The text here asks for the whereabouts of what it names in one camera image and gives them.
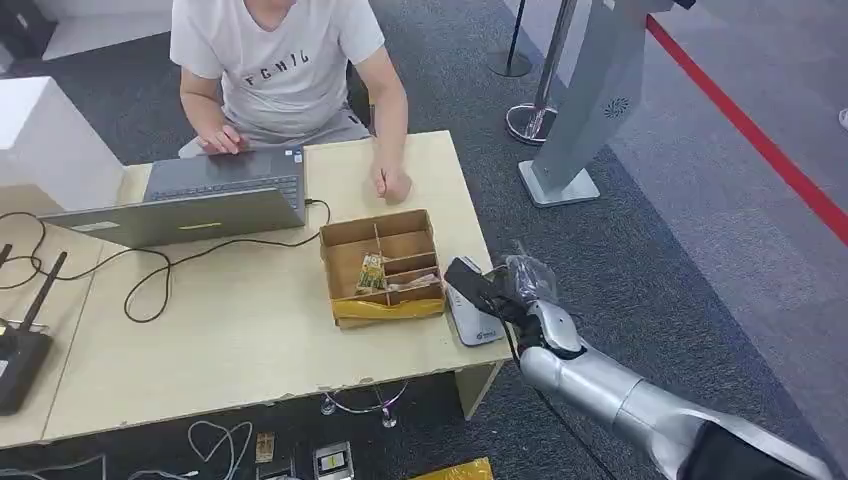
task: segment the red stripe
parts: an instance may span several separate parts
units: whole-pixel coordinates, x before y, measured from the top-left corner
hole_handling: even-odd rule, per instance
[[[701,70],[653,16],[648,15],[648,31],[671,55],[695,84],[712,100],[736,129],[751,142],[778,175],[792,187],[833,233],[848,245],[848,215],[802,172],[783,151]]]

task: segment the gray laptop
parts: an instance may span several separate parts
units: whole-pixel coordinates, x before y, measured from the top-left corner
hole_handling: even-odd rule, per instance
[[[210,155],[153,164],[145,202],[277,188],[306,219],[303,149],[269,147],[237,155]]]
[[[305,224],[303,151],[273,147],[153,164],[144,203],[41,217],[143,248]]]
[[[44,222],[144,248],[303,225],[276,188],[162,200],[39,217]]]

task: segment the man's right hand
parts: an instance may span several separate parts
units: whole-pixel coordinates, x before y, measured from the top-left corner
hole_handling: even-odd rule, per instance
[[[207,154],[232,153],[235,155],[247,150],[247,139],[229,125],[224,125],[217,130],[198,133],[197,143]]]

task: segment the snack package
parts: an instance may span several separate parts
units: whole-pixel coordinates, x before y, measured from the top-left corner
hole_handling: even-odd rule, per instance
[[[357,295],[368,295],[386,289],[386,274],[383,271],[383,257],[369,253],[362,260],[362,270],[359,272],[359,282],[356,284]]]

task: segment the yellow packaging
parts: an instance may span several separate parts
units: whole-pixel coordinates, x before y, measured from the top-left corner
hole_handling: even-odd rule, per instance
[[[333,315],[347,319],[402,320],[437,315],[445,311],[444,300],[410,300],[387,307],[360,300],[333,300]]]
[[[471,463],[428,473],[412,480],[495,480],[488,458],[478,458]]]

